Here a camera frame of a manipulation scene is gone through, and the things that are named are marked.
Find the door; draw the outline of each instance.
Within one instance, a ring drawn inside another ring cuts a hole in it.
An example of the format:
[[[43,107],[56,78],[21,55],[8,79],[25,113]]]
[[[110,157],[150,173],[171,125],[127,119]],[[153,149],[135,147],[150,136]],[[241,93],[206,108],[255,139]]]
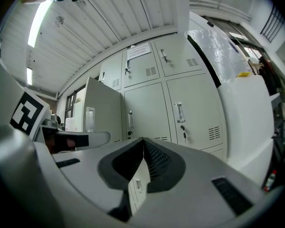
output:
[[[99,81],[114,90],[120,90],[122,58],[123,54],[119,53],[101,64]]]
[[[200,56],[189,47],[185,37],[164,38],[154,43],[165,76],[203,70]]]
[[[162,84],[124,93],[128,138],[148,137],[171,142]]]
[[[202,150],[223,143],[220,119],[224,116],[211,80],[202,74],[167,81],[178,144]]]
[[[94,132],[109,132],[110,143],[122,139],[121,94],[89,77],[85,87],[82,128],[86,132],[86,108],[94,110]]]
[[[149,44],[150,53],[133,58],[129,61],[124,60],[123,75],[124,75],[124,87],[133,86],[146,81],[159,78],[158,68],[155,61],[153,49]]]

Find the locker door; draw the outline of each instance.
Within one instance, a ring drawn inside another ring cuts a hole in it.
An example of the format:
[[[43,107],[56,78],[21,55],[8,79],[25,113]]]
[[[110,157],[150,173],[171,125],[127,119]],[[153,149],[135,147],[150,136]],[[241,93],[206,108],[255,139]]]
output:
[[[192,51],[185,37],[164,38],[154,43],[165,76],[203,70],[200,56],[196,51]]]
[[[217,107],[221,102],[211,80],[202,74],[167,81],[178,144],[202,150],[223,143]]]
[[[147,195],[147,184],[150,182],[150,175],[147,162],[142,160],[133,178],[129,182],[128,191],[132,214],[143,204]]]
[[[124,93],[127,134],[171,142],[162,84],[157,83]]]
[[[121,85],[122,57],[119,53],[101,64],[99,81],[114,90],[119,90]]]
[[[124,75],[124,87],[133,86],[146,81],[159,78],[157,64],[155,61],[151,43],[149,43],[151,52],[136,58],[133,58],[125,64],[122,74]],[[129,72],[125,73],[125,68],[128,67]]]
[[[121,94],[89,77],[85,87],[82,129],[86,132],[86,108],[95,110],[95,132],[109,132],[110,143],[122,139]]]

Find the fire extinguisher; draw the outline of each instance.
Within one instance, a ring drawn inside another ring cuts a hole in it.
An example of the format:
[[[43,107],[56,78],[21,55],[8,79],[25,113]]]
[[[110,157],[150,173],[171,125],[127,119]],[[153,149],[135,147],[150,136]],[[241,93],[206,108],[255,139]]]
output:
[[[272,184],[274,184],[276,178],[276,170],[273,170],[272,173],[269,175],[266,185],[264,187],[265,192],[269,192],[271,190]]]

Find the paper sign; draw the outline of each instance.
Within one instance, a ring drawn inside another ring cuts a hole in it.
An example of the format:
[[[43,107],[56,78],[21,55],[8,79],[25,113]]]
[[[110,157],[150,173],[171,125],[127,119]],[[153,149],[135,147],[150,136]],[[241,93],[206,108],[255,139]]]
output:
[[[128,60],[131,60],[133,58],[139,57],[141,55],[150,53],[151,49],[149,47],[149,43],[131,48],[128,50]]]

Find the fluorescent light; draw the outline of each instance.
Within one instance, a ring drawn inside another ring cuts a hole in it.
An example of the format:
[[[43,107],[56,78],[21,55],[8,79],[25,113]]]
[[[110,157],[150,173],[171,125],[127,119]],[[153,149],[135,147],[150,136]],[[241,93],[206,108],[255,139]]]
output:
[[[248,40],[248,38],[246,36],[243,36],[243,35],[240,35],[240,34],[237,34],[237,33],[229,32],[229,34],[232,35],[233,37],[237,37],[237,38],[240,38],[240,39]]]
[[[30,86],[32,85],[32,76],[33,76],[33,70],[27,67],[27,83]]]
[[[37,35],[39,33],[42,20],[52,2],[53,2],[52,0],[46,0],[45,2],[40,3],[37,9],[28,37],[28,44],[31,47],[35,47]]]

